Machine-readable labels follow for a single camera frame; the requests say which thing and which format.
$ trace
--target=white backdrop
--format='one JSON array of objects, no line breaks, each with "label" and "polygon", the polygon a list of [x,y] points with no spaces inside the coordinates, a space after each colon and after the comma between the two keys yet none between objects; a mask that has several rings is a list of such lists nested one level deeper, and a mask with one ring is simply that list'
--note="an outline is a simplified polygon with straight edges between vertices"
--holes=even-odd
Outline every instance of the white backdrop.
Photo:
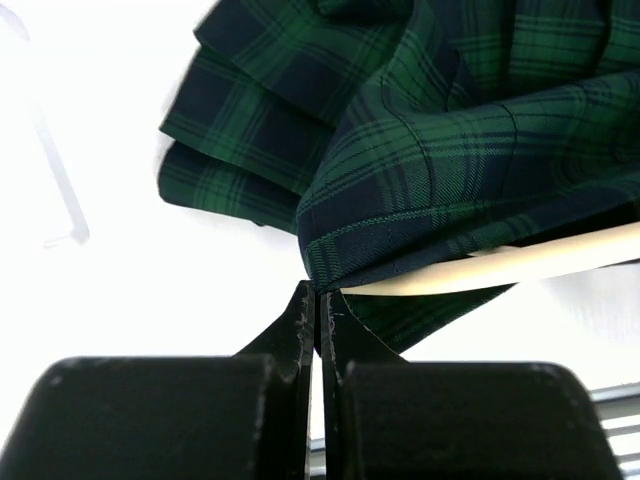
[{"label": "white backdrop", "polygon": [[[157,196],[167,146],[157,126],[211,1],[0,0],[31,33],[43,110],[91,229],[83,247],[16,249],[33,221],[17,212],[39,200],[16,173],[35,162],[31,140],[16,141],[20,126],[5,117],[0,146],[11,137],[14,147],[0,150],[0,218],[11,219],[0,236],[0,444],[54,361],[232,354],[306,278],[294,237]],[[640,381],[639,285],[637,266],[519,285],[406,356],[555,361],[592,389]],[[313,398],[316,438],[318,388]]]}]

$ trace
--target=fabric fold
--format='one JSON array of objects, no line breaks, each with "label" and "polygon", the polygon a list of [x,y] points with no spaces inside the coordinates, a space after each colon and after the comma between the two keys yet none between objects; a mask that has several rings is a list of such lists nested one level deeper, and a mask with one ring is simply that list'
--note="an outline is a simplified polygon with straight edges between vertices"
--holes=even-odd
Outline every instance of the fabric fold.
[{"label": "fabric fold", "polygon": [[[640,220],[636,0],[222,0],[170,203],[297,233],[324,292]],[[347,298],[402,351],[509,286]]]}]

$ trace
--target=plaid skirt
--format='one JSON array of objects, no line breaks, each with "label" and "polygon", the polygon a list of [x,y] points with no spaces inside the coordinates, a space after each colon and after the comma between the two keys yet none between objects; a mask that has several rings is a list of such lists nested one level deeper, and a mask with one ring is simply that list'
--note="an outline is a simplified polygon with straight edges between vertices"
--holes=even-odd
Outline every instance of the plaid skirt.
[{"label": "plaid skirt", "polygon": [[[638,0],[221,0],[195,35],[159,193],[298,235],[319,292],[640,219]],[[400,352],[509,287],[347,300]]]}]

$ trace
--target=black clamp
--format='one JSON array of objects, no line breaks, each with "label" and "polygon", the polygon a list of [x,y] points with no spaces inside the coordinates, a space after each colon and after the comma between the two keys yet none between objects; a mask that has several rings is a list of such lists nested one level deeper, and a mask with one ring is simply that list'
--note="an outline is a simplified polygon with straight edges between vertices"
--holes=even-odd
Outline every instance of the black clamp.
[{"label": "black clamp", "polygon": [[0,480],[309,478],[314,347],[329,480],[623,478],[594,404],[545,363],[409,363],[301,282],[227,358],[75,358],[37,382]]}]

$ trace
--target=white plastic strip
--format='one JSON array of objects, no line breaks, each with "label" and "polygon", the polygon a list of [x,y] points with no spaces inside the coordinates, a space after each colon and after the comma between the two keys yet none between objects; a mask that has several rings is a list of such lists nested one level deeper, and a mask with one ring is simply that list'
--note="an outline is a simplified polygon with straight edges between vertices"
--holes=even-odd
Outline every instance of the white plastic strip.
[{"label": "white plastic strip", "polygon": [[348,295],[410,296],[463,292],[543,280],[640,258],[640,222],[560,238],[523,248],[496,249],[435,263],[369,285],[343,288]]},{"label": "white plastic strip", "polygon": [[28,102],[28,107],[30,109],[33,127],[37,133],[40,143],[42,144],[46,158],[49,162],[51,173],[53,174],[55,183],[57,184],[62,200],[69,214],[69,218],[72,222],[72,230],[69,232],[68,236],[49,239],[45,242],[44,246],[46,248],[55,246],[66,238],[72,238],[77,243],[83,244],[89,239],[89,227],[73,186],[71,185],[69,176],[64,168],[62,159],[60,158],[58,149],[56,148],[55,142],[49,132],[47,122],[42,114],[40,103],[38,101],[38,89],[34,87],[33,79],[30,78],[31,72],[29,69],[22,68],[22,71],[19,71],[21,70],[19,68],[20,66],[33,66],[36,63],[35,60],[37,57],[30,48],[31,37],[20,17],[2,4],[0,4],[0,19],[4,20],[4,23],[9,26],[9,30],[15,34],[15,40],[17,40],[17,42],[14,42],[14,44],[20,47],[20,54],[24,57],[22,58],[24,62],[20,62],[19,65],[16,65],[16,67],[18,67],[18,71],[16,73],[21,75],[20,81],[17,82],[16,85],[18,87],[22,87],[21,90],[24,94],[23,96]]}]

